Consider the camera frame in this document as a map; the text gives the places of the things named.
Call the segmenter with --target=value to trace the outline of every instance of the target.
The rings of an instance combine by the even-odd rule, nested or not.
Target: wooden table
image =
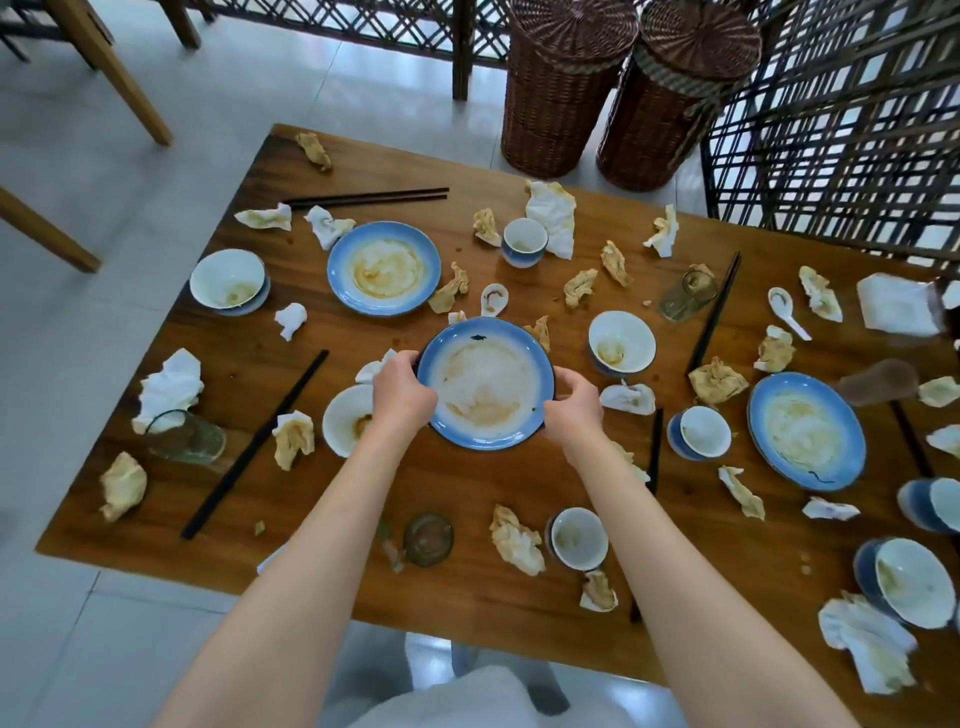
[[[574,259],[549,255],[537,267],[520,271],[473,237],[470,222],[473,212],[484,206],[492,207],[501,227],[522,216],[528,199],[522,178],[322,135],[335,165],[333,173],[325,176],[306,161],[292,140],[297,131],[274,127],[205,251],[238,247],[260,255],[274,285],[267,304],[247,317],[227,319],[199,309],[186,293],[180,296],[41,538],[37,549],[42,553],[243,592],[254,579],[255,565],[297,528],[342,460],[320,446],[284,473],[274,462],[271,442],[200,535],[191,542],[182,541],[180,529],[218,475],[148,455],[130,426],[137,412],[138,381],[157,371],[176,349],[186,347],[203,362],[205,389],[195,411],[229,428],[231,448],[240,449],[319,349],[331,349],[330,357],[297,403],[318,427],[326,403],[352,384],[363,364],[380,358],[390,347],[421,348],[445,326],[445,315],[438,316],[426,306],[397,319],[353,313],[330,292],[326,254],[302,214],[295,216],[292,232],[253,231],[233,219],[237,210],[272,207],[280,199],[307,194],[448,184],[451,191],[446,202],[357,207],[340,214],[349,214],[358,223],[397,219],[421,228],[441,252],[444,281],[449,279],[452,260],[470,275],[470,292],[458,299],[457,308],[477,315],[483,287],[494,280],[502,282],[512,294],[503,318],[532,324],[549,314],[554,363],[577,369],[598,385],[609,382],[588,363],[585,343],[590,319],[611,308],[642,316],[657,336],[658,351],[651,367],[636,378],[654,388],[667,418],[693,399],[684,368],[706,312],[675,325],[642,302],[657,301],[691,263],[706,263],[722,274],[735,252],[742,252],[739,276],[708,354],[724,357],[751,381],[758,380],[752,369],[756,347],[764,328],[773,323],[765,303],[766,289],[782,285],[803,302],[797,280],[801,264],[812,265],[833,279],[845,306],[847,318],[842,325],[816,318],[805,306],[798,314],[814,341],[800,345],[795,368],[826,381],[890,355],[887,339],[862,326],[851,298],[855,282],[878,270],[910,277],[925,273],[822,243],[686,215],[680,216],[673,257],[660,259],[643,249],[642,241],[652,234],[653,219],[662,210],[580,190],[575,191]],[[564,282],[582,269],[599,269],[600,249],[608,239],[626,255],[628,270],[635,277],[633,286],[625,290],[601,270],[596,294],[585,298],[579,309],[566,311]],[[309,319],[287,343],[279,336],[273,314],[290,302],[304,304]],[[949,343],[937,342],[927,351],[925,375],[955,370]],[[659,493],[664,507],[707,558],[827,677],[866,725],[955,725],[960,716],[956,669],[960,637],[955,632],[914,630],[921,649],[911,664],[924,687],[878,698],[863,693],[849,654],[828,648],[817,626],[817,611],[827,599],[839,596],[841,590],[856,591],[851,559],[856,547],[869,538],[916,538],[944,559],[954,578],[960,573],[947,540],[922,533],[897,511],[893,493],[917,475],[917,466],[891,409],[884,405],[858,412],[869,461],[864,476],[844,492],[843,500],[858,505],[863,515],[840,523],[811,521],[801,514],[807,495],[763,463],[746,429],[746,403],[743,395],[721,407],[738,432],[723,462],[746,469],[743,480],[764,498],[767,521],[742,516],[717,478],[718,463],[689,463],[665,445]],[[949,419],[948,412],[936,416]],[[637,463],[645,466],[652,418],[609,412],[605,422],[612,439],[636,452]],[[107,525],[97,512],[102,503],[98,477],[121,449],[143,463],[150,486],[139,508]],[[629,623],[629,590],[615,555],[611,553],[606,569],[620,593],[620,608],[608,615],[586,612],[578,606],[578,574],[548,560],[546,573],[531,578],[500,560],[488,530],[496,503],[509,505],[523,523],[537,529],[543,529],[562,508],[589,506],[576,473],[542,435],[517,448],[481,453],[459,449],[429,428],[422,431],[400,466],[384,516],[399,531],[417,513],[441,513],[454,525],[455,547],[434,569],[409,567],[395,575],[379,547],[372,546],[354,616],[463,643],[665,682],[646,630]],[[261,520],[267,531],[255,538],[253,525]],[[801,551],[810,558],[809,576],[801,574]]]

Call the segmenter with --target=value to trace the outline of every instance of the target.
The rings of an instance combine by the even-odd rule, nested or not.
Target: floor
[[[0,185],[104,261],[97,275],[84,276],[0,223],[0,723],[6,728],[147,725],[234,601],[41,557],[33,546],[271,124],[509,169],[498,145],[501,71],[477,68],[470,101],[455,104],[444,62],[224,18],[204,26],[199,17],[204,47],[190,54],[158,5],[94,5],[177,141],[171,149],[157,147],[71,46],[31,43],[31,64],[0,49]],[[599,134],[564,182],[621,194],[597,175]],[[696,160],[644,199],[706,214]],[[452,675],[448,643],[354,623],[331,701],[387,644],[398,655],[405,651],[417,687]],[[504,654],[478,660],[540,669]],[[549,674],[571,700],[602,692],[639,724],[684,725],[665,689],[563,666]]]

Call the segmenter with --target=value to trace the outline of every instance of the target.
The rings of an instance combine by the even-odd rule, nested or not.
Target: brown wicker basket
[[[597,150],[600,173],[636,192],[669,182],[759,58],[759,32],[735,7],[645,5]]]
[[[636,43],[630,0],[514,0],[500,149],[516,169],[559,177],[580,161]]]

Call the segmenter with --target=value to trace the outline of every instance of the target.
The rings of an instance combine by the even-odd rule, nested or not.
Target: glass cup
[[[703,271],[687,271],[660,299],[660,313],[668,321],[686,321],[717,297],[717,280]]]
[[[185,409],[157,415],[143,436],[152,454],[191,465],[210,465],[227,447],[221,427]]]
[[[856,375],[844,376],[836,391],[854,407],[915,397],[920,387],[917,370],[901,359],[884,359]]]

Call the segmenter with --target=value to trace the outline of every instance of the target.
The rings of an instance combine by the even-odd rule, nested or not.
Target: hand
[[[437,409],[437,393],[414,375],[416,358],[417,352],[400,352],[373,378],[372,425],[396,429],[411,439]]]
[[[572,392],[543,403],[546,436],[568,449],[579,436],[599,432],[603,435],[603,406],[597,388],[572,369],[554,367],[554,375]]]

